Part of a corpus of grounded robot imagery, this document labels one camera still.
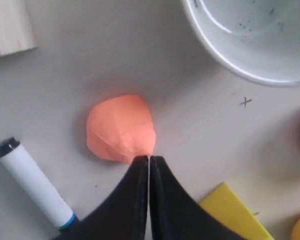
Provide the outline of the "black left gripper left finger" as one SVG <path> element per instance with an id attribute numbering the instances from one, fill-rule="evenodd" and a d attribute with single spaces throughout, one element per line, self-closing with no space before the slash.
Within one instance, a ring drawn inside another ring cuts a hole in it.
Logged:
<path id="1" fill-rule="evenodd" d="M 148 212 L 149 159 L 135 157 L 126 174 L 91 214 L 56 240 L 143 240 Z"/>

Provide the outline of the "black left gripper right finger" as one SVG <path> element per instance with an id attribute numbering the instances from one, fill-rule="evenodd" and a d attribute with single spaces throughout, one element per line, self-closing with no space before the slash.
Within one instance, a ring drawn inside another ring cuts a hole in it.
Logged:
<path id="1" fill-rule="evenodd" d="M 154 240 L 239 240 L 180 185 L 165 159 L 149 161 L 149 209 Z"/>

